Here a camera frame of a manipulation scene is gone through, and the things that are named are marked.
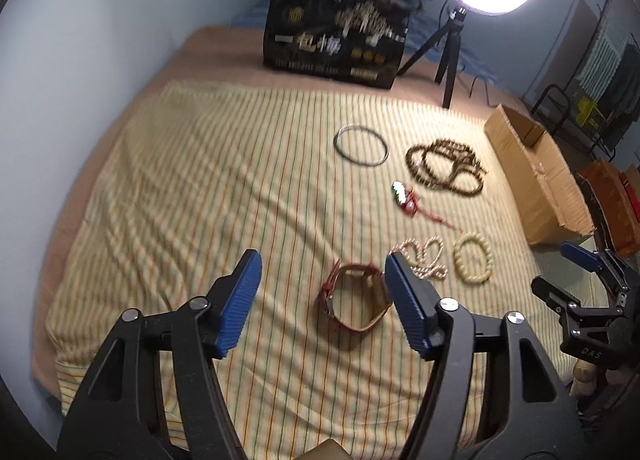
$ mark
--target yellow striped fabric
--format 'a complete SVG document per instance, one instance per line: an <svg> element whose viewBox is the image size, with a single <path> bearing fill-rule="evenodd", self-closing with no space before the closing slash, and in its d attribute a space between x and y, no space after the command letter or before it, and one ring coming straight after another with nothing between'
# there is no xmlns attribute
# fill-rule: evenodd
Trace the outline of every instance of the yellow striped fabric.
<svg viewBox="0 0 640 460"><path fill-rule="evenodd" d="M367 169L334 151L349 123L379 131L389 159ZM404 154L449 137L471 145L489 170L474 198L418 187L422 206L484 234L495 255L483 286L452 270L456 233L408 218L390 185L410 183ZM370 137L345 137L347 151L377 158ZM68 407L86 367L120 313L174 310L206 293L247 248L264 260L263 278L242 337L216 371L249 458L289 459L334 438L355 459L398 456L430 372L409 347L395 309L366 335L330 322L317 302L335 260L384 265L407 238L439 234L449 275L434 285L472 312L529 320L563 377L574 361L560 353L558 318L530 293L538 274L587 304L602 288L556 251L527 246L506 177L477 119L381 96L174 83L147 100L101 170L64 279L47 317ZM482 265L467 255L471 269ZM364 322L362 289L337 292L340 315ZM185 446L169 354L161 359L172 439ZM482 392L476 361L462 442L473 439Z"/></svg>

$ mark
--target box with chinese text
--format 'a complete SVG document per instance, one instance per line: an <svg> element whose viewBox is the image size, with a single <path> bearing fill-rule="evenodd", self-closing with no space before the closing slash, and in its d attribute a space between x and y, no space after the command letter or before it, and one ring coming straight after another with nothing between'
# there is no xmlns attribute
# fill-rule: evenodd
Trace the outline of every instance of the box with chinese text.
<svg viewBox="0 0 640 460"><path fill-rule="evenodd" d="M264 64L391 88L409 16L397 5L373 0L271 0Z"/></svg>

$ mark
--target blue bedding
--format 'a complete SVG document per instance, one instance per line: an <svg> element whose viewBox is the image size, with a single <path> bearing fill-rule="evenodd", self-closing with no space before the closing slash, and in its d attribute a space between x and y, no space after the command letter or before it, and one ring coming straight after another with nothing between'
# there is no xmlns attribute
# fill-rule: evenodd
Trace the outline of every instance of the blue bedding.
<svg viewBox="0 0 640 460"><path fill-rule="evenodd" d="M230 26L239 26L244 28L258 28L263 30L267 21L267 12L269 11L269 0L262 0L257 5L253 6L246 13L234 18L229 23ZM409 27L406 35L406 47L407 53L411 54L416 52L422 44L429 39L429 37L438 29L438 20L430 18L424 13L414 13L409 21ZM439 47L430 50L424 55L424 59L428 61L439 63L442 56L442 49L444 48L444 41L440 43ZM460 49L460 61L458 63L458 69L464 73L473 77L481 77L496 88L507 90L502 86L494 75L489 66L482 61L476 54L466 48L464 44Z"/></svg>

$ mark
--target brown beaded necklace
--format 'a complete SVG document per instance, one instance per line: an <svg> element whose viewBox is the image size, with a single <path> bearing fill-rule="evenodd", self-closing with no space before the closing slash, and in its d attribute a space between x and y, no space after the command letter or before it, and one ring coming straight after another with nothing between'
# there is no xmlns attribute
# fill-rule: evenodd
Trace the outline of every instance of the brown beaded necklace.
<svg viewBox="0 0 640 460"><path fill-rule="evenodd" d="M422 156L420 161L416 162L414 155L419 152L422 152ZM427 164L426 156L428 153L438 154L452 161L453 164L449 176L442 179L436 175ZM410 147L409 151L406 152L405 162L415 181L426 187L449 189L462 196L476 196L480 194L484 187L482 174L487 172L476 157L476 152L467 144L450 140L450 138L438 138L428 146L416 144ZM478 181L478 186L471 191L456 186L453 182L460 173L469 173L474 176Z"/></svg>

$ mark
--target blue rubber grip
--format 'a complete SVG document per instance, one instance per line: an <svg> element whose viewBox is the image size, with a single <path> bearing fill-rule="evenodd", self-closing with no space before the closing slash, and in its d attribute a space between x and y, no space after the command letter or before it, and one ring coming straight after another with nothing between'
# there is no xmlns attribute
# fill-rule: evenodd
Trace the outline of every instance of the blue rubber grip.
<svg viewBox="0 0 640 460"><path fill-rule="evenodd" d="M602 270L602 260L596 252L583 249L571 242L565 242L560 246L560 254L587 272L598 272Z"/></svg>
<svg viewBox="0 0 640 460"><path fill-rule="evenodd" d="M424 357L431 348L424 334L424 313L418 306L402 270L391 255L386 257L385 284L396 306L409 346Z"/></svg>
<svg viewBox="0 0 640 460"><path fill-rule="evenodd" d="M226 357L229 350L238 344L261 278L262 258L254 251L221 314L220 331L214 346L220 358Z"/></svg>

